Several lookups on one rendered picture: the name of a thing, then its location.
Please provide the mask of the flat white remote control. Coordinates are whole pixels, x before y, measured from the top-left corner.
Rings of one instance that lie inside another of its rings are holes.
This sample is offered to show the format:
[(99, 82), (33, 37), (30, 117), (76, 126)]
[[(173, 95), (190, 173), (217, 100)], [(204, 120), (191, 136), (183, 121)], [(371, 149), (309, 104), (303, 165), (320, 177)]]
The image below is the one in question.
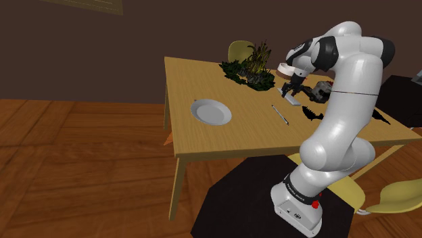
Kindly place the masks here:
[(291, 95), (291, 93), (290, 92), (288, 92), (288, 93), (286, 93), (285, 94), (285, 96), (284, 96), (284, 99), (286, 100), (286, 101), (288, 101), (291, 105), (293, 105), (293, 106), (301, 106), (301, 103), (296, 99), (296, 98), (294, 98), (292, 95)]

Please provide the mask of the white and brown bowl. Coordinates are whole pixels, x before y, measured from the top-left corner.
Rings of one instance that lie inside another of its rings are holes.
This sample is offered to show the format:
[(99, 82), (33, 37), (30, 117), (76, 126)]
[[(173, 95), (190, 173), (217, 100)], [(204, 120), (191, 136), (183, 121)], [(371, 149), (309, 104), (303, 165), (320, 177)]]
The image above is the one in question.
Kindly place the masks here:
[(286, 63), (280, 63), (277, 67), (276, 74), (285, 80), (291, 80), (295, 69), (295, 67), (289, 66)]

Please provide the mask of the grey and dark small appliance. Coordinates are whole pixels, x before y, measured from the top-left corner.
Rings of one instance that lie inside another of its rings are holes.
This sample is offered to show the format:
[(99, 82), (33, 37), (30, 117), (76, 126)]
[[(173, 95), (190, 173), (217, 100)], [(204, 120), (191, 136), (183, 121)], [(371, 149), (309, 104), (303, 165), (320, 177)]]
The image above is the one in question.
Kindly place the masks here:
[(303, 86), (302, 91), (309, 97), (309, 100), (316, 103), (326, 103), (329, 100), (333, 82), (319, 81), (314, 88)]

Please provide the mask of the silver pen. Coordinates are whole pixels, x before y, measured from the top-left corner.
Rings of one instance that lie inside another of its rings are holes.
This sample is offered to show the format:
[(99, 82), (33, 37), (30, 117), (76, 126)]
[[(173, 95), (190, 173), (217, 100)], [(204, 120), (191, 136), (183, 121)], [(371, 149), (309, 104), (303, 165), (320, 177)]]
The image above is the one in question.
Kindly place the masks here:
[(271, 106), (276, 111), (276, 113), (283, 119), (286, 125), (289, 125), (288, 120), (281, 114), (281, 112), (273, 104), (271, 104)]

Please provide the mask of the black jagged flat object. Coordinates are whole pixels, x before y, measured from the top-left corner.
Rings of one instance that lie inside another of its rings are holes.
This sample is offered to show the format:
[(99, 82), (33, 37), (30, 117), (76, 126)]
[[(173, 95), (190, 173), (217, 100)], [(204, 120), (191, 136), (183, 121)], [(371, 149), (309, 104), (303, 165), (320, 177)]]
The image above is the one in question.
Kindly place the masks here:
[[(309, 119), (309, 120), (314, 120), (314, 119), (322, 120), (323, 117), (324, 117), (323, 113), (315, 114), (307, 106), (302, 106), (302, 111), (303, 111), (304, 115), (307, 117), (307, 119)], [(390, 122), (387, 121), (377, 110), (373, 110), (372, 118), (374, 118), (376, 120), (381, 120), (381, 121), (383, 121), (387, 124), (390, 124)]]

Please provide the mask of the green potted plant arrangement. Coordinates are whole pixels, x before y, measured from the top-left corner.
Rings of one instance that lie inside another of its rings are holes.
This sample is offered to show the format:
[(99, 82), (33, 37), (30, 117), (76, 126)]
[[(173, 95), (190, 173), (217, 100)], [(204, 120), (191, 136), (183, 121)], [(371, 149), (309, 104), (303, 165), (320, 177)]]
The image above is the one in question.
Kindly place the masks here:
[(275, 86), (275, 76), (266, 67), (271, 55), (266, 41), (260, 45), (254, 44), (254, 52), (249, 58), (239, 63), (237, 60), (229, 63), (222, 62), (219, 66), (225, 77), (239, 85), (247, 85), (255, 91), (267, 91)]

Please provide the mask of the wooden table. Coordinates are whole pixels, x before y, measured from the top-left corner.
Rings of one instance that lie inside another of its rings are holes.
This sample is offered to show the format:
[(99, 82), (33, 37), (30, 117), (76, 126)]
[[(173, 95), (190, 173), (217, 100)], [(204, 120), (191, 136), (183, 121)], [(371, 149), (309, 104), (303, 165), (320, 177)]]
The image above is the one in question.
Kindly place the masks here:
[[(187, 163), (297, 153), (302, 142), (319, 125), (315, 120), (309, 121), (300, 107), (292, 106), (282, 98), (277, 88), (255, 91), (241, 86), (225, 78), (217, 63), (165, 57), (164, 64), (164, 127), (172, 130), (177, 159), (170, 220), (174, 220), (177, 213)], [(232, 113), (231, 121), (222, 126), (200, 122), (190, 110), (191, 104), (198, 99), (213, 99), (225, 104)]]

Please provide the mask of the white plate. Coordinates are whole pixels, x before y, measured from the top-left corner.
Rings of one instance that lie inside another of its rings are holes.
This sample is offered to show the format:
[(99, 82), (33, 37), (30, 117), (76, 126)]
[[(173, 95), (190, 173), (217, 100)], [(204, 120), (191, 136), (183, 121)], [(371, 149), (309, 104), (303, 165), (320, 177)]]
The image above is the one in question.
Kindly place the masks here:
[(195, 100), (190, 107), (191, 114), (200, 122), (213, 126), (222, 126), (232, 119), (230, 109), (213, 99)]

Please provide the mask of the dark cabinet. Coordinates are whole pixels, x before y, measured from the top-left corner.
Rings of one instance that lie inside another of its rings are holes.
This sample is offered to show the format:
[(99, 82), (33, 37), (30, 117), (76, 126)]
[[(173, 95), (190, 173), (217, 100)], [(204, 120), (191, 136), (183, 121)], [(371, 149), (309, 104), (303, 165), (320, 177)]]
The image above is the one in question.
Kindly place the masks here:
[(422, 127), (422, 85), (391, 75), (381, 85), (376, 108), (407, 127)]

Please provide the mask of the black robot stand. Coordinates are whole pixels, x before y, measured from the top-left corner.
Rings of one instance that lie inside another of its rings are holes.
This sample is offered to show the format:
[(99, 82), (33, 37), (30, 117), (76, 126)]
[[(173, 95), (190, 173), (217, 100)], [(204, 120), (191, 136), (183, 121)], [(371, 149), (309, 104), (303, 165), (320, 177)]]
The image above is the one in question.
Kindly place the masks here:
[(271, 188), (297, 164), (285, 155), (245, 159), (209, 188), (193, 238), (306, 238), (276, 215)]

